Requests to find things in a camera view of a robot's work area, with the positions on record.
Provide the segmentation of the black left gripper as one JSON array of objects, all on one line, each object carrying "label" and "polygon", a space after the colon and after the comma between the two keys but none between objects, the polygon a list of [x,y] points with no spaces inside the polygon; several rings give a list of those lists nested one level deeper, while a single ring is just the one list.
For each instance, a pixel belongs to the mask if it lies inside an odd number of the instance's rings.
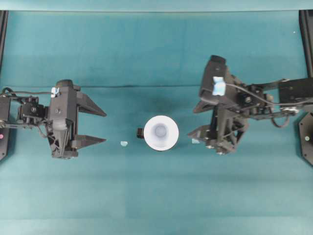
[{"label": "black left gripper", "polygon": [[46,132],[52,157],[75,158],[78,156],[77,149],[106,141],[102,138],[76,135],[78,110],[82,113],[102,117],[107,115],[88,95],[77,92],[74,86],[73,88],[61,88],[61,94],[51,98]]}]

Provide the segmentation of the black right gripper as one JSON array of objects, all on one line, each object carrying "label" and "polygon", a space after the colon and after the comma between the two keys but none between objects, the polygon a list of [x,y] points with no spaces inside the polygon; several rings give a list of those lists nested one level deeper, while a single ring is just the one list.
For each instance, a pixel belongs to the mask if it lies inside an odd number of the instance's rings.
[{"label": "black right gripper", "polygon": [[243,102],[246,94],[237,89],[234,84],[228,84],[228,86],[234,87],[238,92],[237,104],[225,107],[199,101],[193,109],[193,113],[199,114],[212,110],[211,123],[188,133],[188,137],[205,142],[207,148],[215,149],[221,155],[234,152],[248,128],[248,121],[242,116],[242,113],[245,113]]}]

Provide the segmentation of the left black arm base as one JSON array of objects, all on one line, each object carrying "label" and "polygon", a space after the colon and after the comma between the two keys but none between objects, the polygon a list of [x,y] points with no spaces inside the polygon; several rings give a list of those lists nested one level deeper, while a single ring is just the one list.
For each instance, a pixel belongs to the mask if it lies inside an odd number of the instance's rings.
[{"label": "left black arm base", "polygon": [[10,129],[8,128],[0,129],[0,161],[2,161],[7,156],[9,135]]}]

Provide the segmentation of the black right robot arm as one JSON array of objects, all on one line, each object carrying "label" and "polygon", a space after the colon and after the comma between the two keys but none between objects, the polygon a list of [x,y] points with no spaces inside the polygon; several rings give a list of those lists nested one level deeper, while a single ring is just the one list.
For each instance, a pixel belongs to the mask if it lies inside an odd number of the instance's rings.
[{"label": "black right robot arm", "polygon": [[201,86],[200,101],[193,112],[212,111],[211,122],[191,131],[188,137],[205,143],[220,155],[236,151],[248,120],[271,120],[277,128],[288,125],[300,110],[313,108],[313,80],[282,79],[272,83],[242,83],[231,75],[229,80],[213,77],[213,88]]}]

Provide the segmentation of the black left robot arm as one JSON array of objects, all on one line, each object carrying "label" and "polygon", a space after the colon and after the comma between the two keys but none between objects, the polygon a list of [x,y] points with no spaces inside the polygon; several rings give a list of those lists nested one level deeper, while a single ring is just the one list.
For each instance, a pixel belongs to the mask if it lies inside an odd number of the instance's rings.
[{"label": "black left robot arm", "polygon": [[105,117],[106,113],[88,95],[81,92],[80,86],[72,80],[60,80],[51,91],[50,104],[39,103],[39,93],[13,91],[4,88],[0,94],[0,134],[4,136],[10,129],[40,129],[48,140],[51,155],[57,159],[71,159],[78,156],[78,150],[105,139],[80,135],[78,114],[87,113]]}]

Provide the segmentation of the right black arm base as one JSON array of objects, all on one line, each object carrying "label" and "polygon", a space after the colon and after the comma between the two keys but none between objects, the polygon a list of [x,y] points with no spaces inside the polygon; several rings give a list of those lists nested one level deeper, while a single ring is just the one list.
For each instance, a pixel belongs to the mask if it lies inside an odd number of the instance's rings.
[{"label": "right black arm base", "polygon": [[300,120],[298,128],[302,157],[313,165],[313,114],[307,113]]}]

